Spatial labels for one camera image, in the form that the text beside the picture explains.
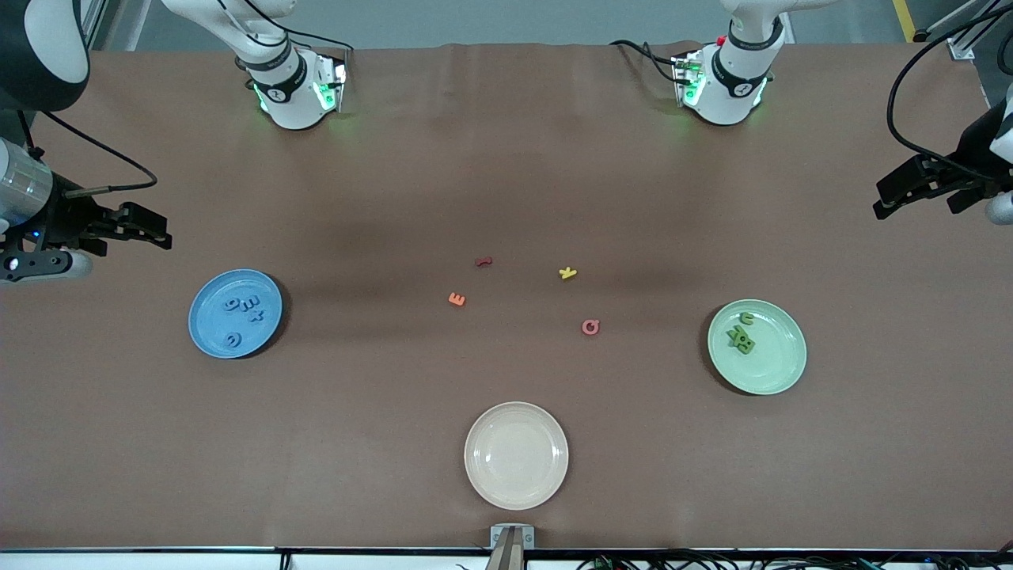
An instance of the blue plate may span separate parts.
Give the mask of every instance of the blue plate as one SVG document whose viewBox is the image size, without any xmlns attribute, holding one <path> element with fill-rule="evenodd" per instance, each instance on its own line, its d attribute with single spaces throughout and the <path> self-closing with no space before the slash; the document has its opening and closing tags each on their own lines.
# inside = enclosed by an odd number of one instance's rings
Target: blue plate
<svg viewBox="0 0 1013 570">
<path fill-rule="evenodd" d="M 190 306 L 193 344 L 215 358 L 256 352 L 282 323 L 282 293 L 266 274 L 252 268 L 228 270 L 212 278 Z"/>
</svg>

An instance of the plate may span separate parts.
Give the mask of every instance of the plate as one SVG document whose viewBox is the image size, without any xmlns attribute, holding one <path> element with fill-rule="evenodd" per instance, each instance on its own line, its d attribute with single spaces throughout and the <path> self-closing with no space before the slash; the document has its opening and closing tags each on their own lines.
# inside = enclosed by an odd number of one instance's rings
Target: plate
<svg viewBox="0 0 1013 570">
<path fill-rule="evenodd" d="M 212 278 L 193 300 L 189 334 L 215 358 L 241 358 L 263 347 L 282 322 L 282 293 L 265 273 L 236 268 Z"/>
<path fill-rule="evenodd" d="M 741 321 L 753 315 L 753 325 Z M 749 354 L 735 347 L 727 332 L 735 326 L 756 344 Z M 731 386 L 761 396 L 780 394 L 791 388 L 805 370 L 805 338 L 787 313 L 767 302 L 743 300 L 717 312 L 707 333 L 710 359 Z"/>
<path fill-rule="evenodd" d="M 468 432 L 464 469 L 483 499 L 508 510 L 549 500 L 562 485 L 569 447 L 559 422 L 534 404 L 508 402 L 487 410 Z"/>
</svg>

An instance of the metal bracket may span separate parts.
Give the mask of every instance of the metal bracket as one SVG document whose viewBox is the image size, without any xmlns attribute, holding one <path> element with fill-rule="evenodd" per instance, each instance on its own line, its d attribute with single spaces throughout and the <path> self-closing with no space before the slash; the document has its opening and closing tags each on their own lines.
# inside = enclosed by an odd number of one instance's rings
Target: metal bracket
<svg viewBox="0 0 1013 570">
<path fill-rule="evenodd" d="M 496 541 L 499 540 L 499 534 L 506 531 L 511 526 L 516 526 L 518 531 L 521 532 L 521 544 L 524 546 L 524 550 L 532 550 L 535 548 L 535 527 L 531 524 L 521 524 L 519 522 L 500 522 L 489 527 L 489 548 L 493 549 L 496 547 Z"/>
<path fill-rule="evenodd" d="M 970 48 L 958 48 L 952 37 L 946 39 L 946 48 L 949 49 L 950 57 L 953 58 L 953 61 L 969 61 L 975 59 L 975 50 Z"/>
</svg>

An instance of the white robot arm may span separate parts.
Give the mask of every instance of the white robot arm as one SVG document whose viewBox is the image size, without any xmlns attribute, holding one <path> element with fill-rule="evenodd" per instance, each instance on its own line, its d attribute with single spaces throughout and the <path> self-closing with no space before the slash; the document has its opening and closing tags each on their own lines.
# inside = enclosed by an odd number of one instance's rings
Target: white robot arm
<svg viewBox="0 0 1013 570">
<path fill-rule="evenodd" d="M 728 35 L 674 63 L 679 101 L 715 125 L 742 121 L 767 86 L 770 65 L 784 46 L 780 15 L 837 0 L 720 0 L 731 13 Z"/>
<path fill-rule="evenodd" d="M 291 14 L 296 0 L 162 3 L 232 48 L 253 78 L 260 107 L 278 126 L 306 129 L 338 109 L 346 78 L 344 62 L 294 47 L 288 32 L 267 19 Z"/>
</svg>

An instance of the black cable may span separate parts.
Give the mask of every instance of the black cable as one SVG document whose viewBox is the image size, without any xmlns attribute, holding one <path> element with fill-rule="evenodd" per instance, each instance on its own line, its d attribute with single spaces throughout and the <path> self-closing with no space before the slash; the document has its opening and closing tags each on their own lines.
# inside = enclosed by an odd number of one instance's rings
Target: black cable
<svg viewBox="0 0 1013 570">
<path fill-rule="evenodd" d="M 1006 75 L 1013 75 L 1013 67 L 1010 67 L 1006 63 L 1006 48 L 1009 47 L 1010 42 L 1013 40 L 1013 29 L 1010 29 L 1006 36 L 1003 37 L 1002 44 L 999 45 L 999 54 L 997 55 L 996 63 L 999 65 L 999 71 L 1002 71 Z"/>
<path fill-rule="evenodd" d="M 253 11 L 255 11 L 257 14 L 259 14 L 260 17 L 262 17 L 263 19 L 265 19 L 265 20 L 269 21 L 270 23 L 275 24 L 275 26 L 277 26 L 279 29 L 284 29 L 285 31 L 288 31 L 289 33 L 292 33 L 293 35 L 302 35 L 303 37 L 312 37 L 314 39 L 320 39 L 321 42 L 329 42 L 331 44 L 336 44 L 338 46 L 343 46 L 344 48 L 347 48 L 349 52 L 354 52 L 356 50 L 355 48 L 352 47 L 350 44 L 345 44 L 344 42 L 338 42 L 337 39 L 331 39 L 330 37 L 324 37 L 323 35 L 317 35 L 315 33 L 306 33 L 305 31 L 297 31 L 297 30 L 292 29 L 290 27 L 286 27 L 286 26 L 278 23 L 274 19 L 271 19 L 271 17 L 268 16 L 267 14 L 263 13 L 263 10 L 261 10 L 260 8 L 258 8 L 256 6 L 256 4 L 253 3 L 252 0 L 245 0 L 245 2 L 246 2 L 246 4 L 250 8 L 253 8 Z"/>
<path fill-rule="evenodd" d="M 144 165 L 142 165 L 137 160 L 134 160 L 133 158 L 131 158 L 130 156 L 127 156 L 126 154 L 120 152 L 119 150 L 116 150 L 116 149 L 114 149 L 114 148 L 112 148 L 110 146 L 107 146 L 107 145 L 99 142 L 98 140 L 95 140 L 94 138 L 92 138 L 91 136 L 89 136 L 89 135 L 87 135 L 85 133 L 82 133 L 81 131 L 77 130 L 74 126 L 70 125 L 69 123 L 67 123 L 63 118 L 60 118 L 59 116 L 57 116 L 56 114 L 53 114 L 52 112 L 50 112 L 48 110 L 44 110 L 43 114 L 49 116 L 50 119 L 52 119 L 54 123 L 56 123 L 57 125 L 60 125 L 64 129 L 67 129 L 71 133 L 74 133 L 75 135 L 77 135 L 77 136 L 81 137 L 82 139 L 90 142 L 91 144 L 97 146 L 98 148 L 104 150 L 105 152 L 108 152 L 109 154 L 115 156 L 116 158 L 123 160 L 124 162 L 127 162 L 131 166 L 134 166 L 138 170 L 141 170 L 142 172 L 144 172 L 145 174 L 147 174 L 147 176 L 150 178 L 146 182 L 104 186 L 103 187 L 104 191 L 126 191 L 126 190 L 129 190 L 129 189 L 141 189 L 141 188 L 144 188 L 144 187 L 151 187 L 151 186 L 155 185 L 156 183 L 158 183 L 158 176 L 156 176 L 154 172 L 152 172 L 151 170 L 149 170 L 148 168 L 146 168 Z"/>
<path fill-rule="evenodd" d="M 670 59 L 665 59 L 665 58 L 655 56 L 654 52 L 652 52 L 650 50 L 650 46 L 646 42 L 644 42 L 643 46 L 641 47 L 641 46 L 637 46 L 636 44 L 630 42 L 629 39 L 616 39 L 615 42 L 609 44 L 609 46 L 626 46 L 628 48 L 633 48 L 633 50 L 635 50 L 636 53 L 638 53 L 641 56 L 649 59 L 650 63 L 654 64 L 654 69 L 656 69 L 657 72 L 661 74 L 661 77 L 665 77 L 669 81 L 672 81 L 673 83 L 678 83 L 680 85 L 689 85 L 690 84 L 690 82 L 687 81 L 686 79 L 677 79 L 676 77 L 673 77 L 672 75 L 669 75 L 668 73 L 666 73 L 665 70 L 661 69 L 661 66 L 659 64 L 664 63 L 664 64 L 672 65 L 672 59 L 671 58 Z M 683 57 L 683 56 L 685 56 L 687 54 L 690 54 L 692 52 L 695 52 L 695 51 L 696 50 L 690 50 L 688 52 L 682 52 L 682 53 L 679 53 L 679 54 L 675 54 L 672 57 L 673 58 L 681 58 L 681 57 Z"/>
<path fill-rule="evenodd" d="M 23 110 L 17 111 L 17 119 L 21 123 L 21 132 L 24 133 L 24 143 L 29 149 L 35 148 L 35 141 L 31 140 L 31 129 L 28 128 L 28 117 Z"/>
<path fill-rule="evenodd" d="M 956 168 L 957 170 L 963 172 L 964 174 L 973 176 L 984 181 L 996 181 L 996 179 L 993 178 L 992 176 L 983 174 L 982 172 L 979 172 L 972 168 L 968 168 L 963 164 L 960 164 L 954 160 L 951 160 L 943 156 L 942 154 L 939 154 L 938 152 L 929 150 L 923 146 L 917 145 L 911 142 L 910 140 L 906 139 L 897 130 L 897 125 L 893 124 L 893 105 L 897 100 L 898 89 L 901 87 L 901 82 L 904 81 L 904 78 L 907 77 L 908 73 L 912 70 L 912 68 L 915 67 L 915 64 L 917 64 L 919 60 L 921 60 L 925 56 L 925 54 L 929 53 L 930 50 L 932 50 L 939 44 L 942 44 L 946 39 L 956 35 L 960 31 L 963 31 L 964 29 L 969 29 L 984 21 L 998 18 L 1011 10 L 1013 10 L 1013 4 L 1009 4 L 997 10 L 993 10 L 991 12 L 982 14 L 981 16 L 973 18 L 968 22 L 962 23 L 954 27 L 953 29 L 950 29 L 946 33 L 943 33 L 939 37 L 936 37 L 932 42 L 926 44 L 926 46 L 922 48 L 917 54 L 915 54 L 915 57 L 911 58 L 911 61 L 909 61 L 904 66 L 904 68 L 901 70 L 901 73 L 898 74 L 897 79 L 893 80 L 893 86 L 890 87 L 889 90 L 889 98 L 886 99 L 886 128 L 889 129 L 889 134 L 892 135 L 892 137 L 897 140 L 897 142 L 903 144 L 904 146 L 910 148 L 911 150 L 914 150 L 915 152 L 918 152 L 920 154 L 925 154 L 926 156 L 931 156 L 932 158 L 935 158 L 936 160 L 943 162 L 944 164 L 948 164 L 953 168 Z"/>
</svg>

